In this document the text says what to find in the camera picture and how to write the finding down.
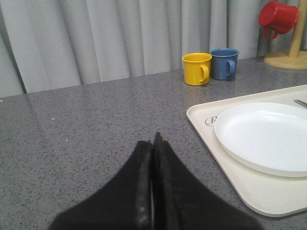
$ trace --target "yellow mug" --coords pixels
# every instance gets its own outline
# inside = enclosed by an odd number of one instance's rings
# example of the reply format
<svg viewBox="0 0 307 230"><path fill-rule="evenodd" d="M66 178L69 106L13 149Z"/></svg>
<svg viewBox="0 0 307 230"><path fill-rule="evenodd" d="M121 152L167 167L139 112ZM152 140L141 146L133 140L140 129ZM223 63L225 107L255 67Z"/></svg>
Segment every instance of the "yellow mug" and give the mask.
<svg viewBox="0 0 307 230"><path fill-rule="evenodd" d="M207 53L191 53L182 57L184 82L188 85L204 85L210 80L212 56Z"/></svg>

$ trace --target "printed logo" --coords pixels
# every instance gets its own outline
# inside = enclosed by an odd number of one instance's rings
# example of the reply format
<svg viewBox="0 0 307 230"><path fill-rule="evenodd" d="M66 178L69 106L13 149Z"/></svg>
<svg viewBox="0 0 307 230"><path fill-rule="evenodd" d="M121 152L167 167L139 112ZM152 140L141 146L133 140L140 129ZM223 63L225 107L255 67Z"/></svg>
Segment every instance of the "printed logo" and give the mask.
<svg viewBox="0 0 307 230"><path fill-rule="evenodd" d="M209 117L209 118L207 118L207 119L205 120L205 124L206 124L207 126L213 127L213 126L214 126L214 123L215 123L215 121L216 121L216 119L217 119L217 116L211 116L211 117Z"/></svg>

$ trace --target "speckled countertop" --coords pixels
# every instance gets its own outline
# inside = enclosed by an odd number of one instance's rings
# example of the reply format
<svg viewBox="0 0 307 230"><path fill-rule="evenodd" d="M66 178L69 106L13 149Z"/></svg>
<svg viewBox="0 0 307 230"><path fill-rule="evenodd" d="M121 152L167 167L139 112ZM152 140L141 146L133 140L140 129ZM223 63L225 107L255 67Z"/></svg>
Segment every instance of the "speckled countertop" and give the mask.
<svg viewBox="0 0 307 230"><path fill-rule="evenodd" d="M192 105L303 84L307 70L274 68L259 57L240 60L234 80L204 86L186 85L177 70L1 98L0 229L46 229L156 131L204 185L265 229L307 229L307 212L270 218L250 210L186 116Z"/></svg>

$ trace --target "white curtain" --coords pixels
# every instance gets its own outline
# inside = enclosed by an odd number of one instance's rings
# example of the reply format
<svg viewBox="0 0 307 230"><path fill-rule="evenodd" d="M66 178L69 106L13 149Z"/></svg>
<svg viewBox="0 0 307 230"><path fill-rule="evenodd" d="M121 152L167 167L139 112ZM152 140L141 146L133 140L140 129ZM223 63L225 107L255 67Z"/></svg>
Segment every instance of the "white curtain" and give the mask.
<svg viewBox="0 0 307 230"><path fill-rule="evenodd" d="M218 47L239 59L288 49L292 32L263 35L267 2L0 0L0 97L179 69L182 55Z"/></svg>

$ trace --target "wooden mug stand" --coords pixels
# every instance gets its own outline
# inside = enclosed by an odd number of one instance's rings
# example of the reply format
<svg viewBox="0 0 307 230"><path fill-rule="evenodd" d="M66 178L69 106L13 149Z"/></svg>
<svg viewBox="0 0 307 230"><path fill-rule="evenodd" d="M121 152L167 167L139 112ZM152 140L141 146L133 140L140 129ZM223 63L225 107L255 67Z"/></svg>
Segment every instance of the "wooden mug stand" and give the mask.
<svg viewBox="0 0 307 230"><path fill-rule="evenodd" d="M275 51L264 57L264 62L283 69L307 69L307 51L300 51L306 22L307 0L298 2L298 19L293 30L290 50Z"/></svg>

